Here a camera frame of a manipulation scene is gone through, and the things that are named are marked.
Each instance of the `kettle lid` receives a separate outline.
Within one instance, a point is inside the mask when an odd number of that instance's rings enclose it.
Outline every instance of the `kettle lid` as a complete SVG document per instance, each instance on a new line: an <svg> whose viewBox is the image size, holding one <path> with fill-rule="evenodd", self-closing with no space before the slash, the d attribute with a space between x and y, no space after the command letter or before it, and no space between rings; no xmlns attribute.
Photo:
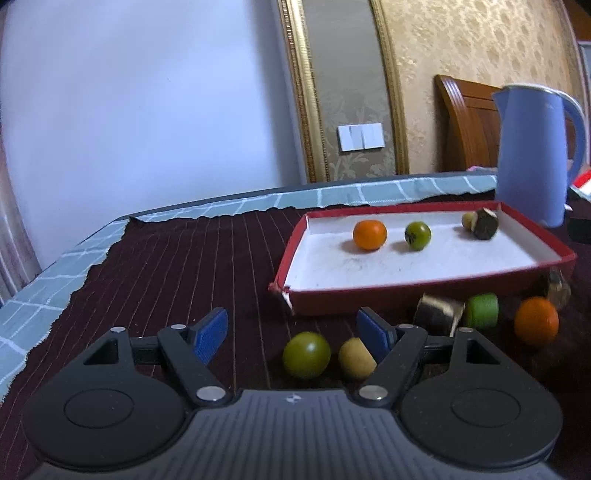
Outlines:
<svg viewBox="0 0 591 480"><path fill-rule="evenodd" d="M561 95L564 93L564 92L561 92L560 90L556 90L552 87L548 87L546 85L541 85L539 83L525 83L525 82L524 83L506 83L501 88L502 89L530 88L533 90L541 90L542 92L555 93L557 95Z"/></svg>

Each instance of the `metal screw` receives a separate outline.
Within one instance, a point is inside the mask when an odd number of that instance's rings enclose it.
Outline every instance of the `metal screw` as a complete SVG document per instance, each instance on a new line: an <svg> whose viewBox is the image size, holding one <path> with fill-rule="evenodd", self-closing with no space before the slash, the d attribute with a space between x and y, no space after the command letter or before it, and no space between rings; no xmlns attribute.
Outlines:
<svg viewBox="0 0 591 480"><path fill-rule="evenodd" d="M224 395L226 395L226 391L216 385L208 385L197 390L197 397L205 401L220 400Z"/></svg>
<svg viewBox="0 0 591 480"><path fill-rule="evenodd" d="M388 396L388 390L379 385L365 385L359 389L359 396L366 400L381 400Z"/></svg>

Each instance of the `light switch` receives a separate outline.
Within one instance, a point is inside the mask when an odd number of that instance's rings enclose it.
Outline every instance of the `light switch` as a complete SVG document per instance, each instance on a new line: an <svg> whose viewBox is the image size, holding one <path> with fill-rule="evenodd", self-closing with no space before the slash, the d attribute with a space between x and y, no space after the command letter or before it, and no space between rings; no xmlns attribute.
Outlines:
<svg viewBox="0 0 591 480"><path fill-rule="evenodd" d="M382 124L361 125L361 130L364 148L382 148L385 146Z"/></svg>
<svg viewBox="0 0 591 480"><path fill-rule="evenodd" d="M343 152L363 150L363 132L361 125L341 125L338 128L340 149Z"/></svg>
<svg viewBox="0 0 591 480"><path fill-rule="evenodd" d="M341 125L337 130L343 152L384 146L382 124Z"/></svg>
<svg viewBox="0 0 591 480"><path fill-rule="evenodd" d="M338 127L340 149L343 152L349 152L355 150L353 148L353 139L351 138L351 127L350 125L341 125Z"/></svg>

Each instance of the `green ball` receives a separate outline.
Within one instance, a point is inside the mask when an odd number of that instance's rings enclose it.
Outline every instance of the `green ball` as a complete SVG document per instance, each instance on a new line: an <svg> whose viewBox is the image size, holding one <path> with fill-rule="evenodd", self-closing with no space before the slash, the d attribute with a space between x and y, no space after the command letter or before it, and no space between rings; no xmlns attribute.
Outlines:
<svg viewBox="0 0 591 480"><path fill-rule="evenodd" d="M411 222L404 231L404 239L413 250L422 250L431 241L431 229L425 222Z"/></svg>
<svg viewBox="0 0 591 480"><path fill-rule="evenodd" d="M330 361L330 345L319 333L301 332L283 349L283 367L292 377L318 377Z"/></svg>

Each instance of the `dark red tablecloth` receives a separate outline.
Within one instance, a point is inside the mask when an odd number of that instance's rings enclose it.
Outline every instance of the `dark red tablecloth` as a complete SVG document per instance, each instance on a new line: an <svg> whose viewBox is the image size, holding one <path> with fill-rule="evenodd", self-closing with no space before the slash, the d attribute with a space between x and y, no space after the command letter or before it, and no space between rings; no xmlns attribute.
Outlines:
<svg viewBox="0 0 591 480"><path fill-rule="evenodd" d="M490 199L492 194L428 199ZM574 215L591 218L591 205L571 203ZM288 377L281 352L298 332L315 330L334 352L355 334L353 317L290 318L267 292L285 243L306 210L292 208L208 219L129 223L107 259L92 267L72 295L49 337L29 354L0 408L0 479L15 480L37 464L20 428L22 407L39 386L114 325L132 336L154 335L173 323L192 323L215 306L228 310L230 328L210 369L229 389L353 387L335 359L323 376L302 383ZM499 326L491 339L538 378L558 398L564 429L550 458L567 478L591 472L591 246L570 242L566 227L556 229L579 255L572 279L573 298L561 312L556 341L532 351L516 340L511 317L518 298L502 299ZM389 319L398 323L400 319ZM157 367L142 373L160 376Z"/></svg>

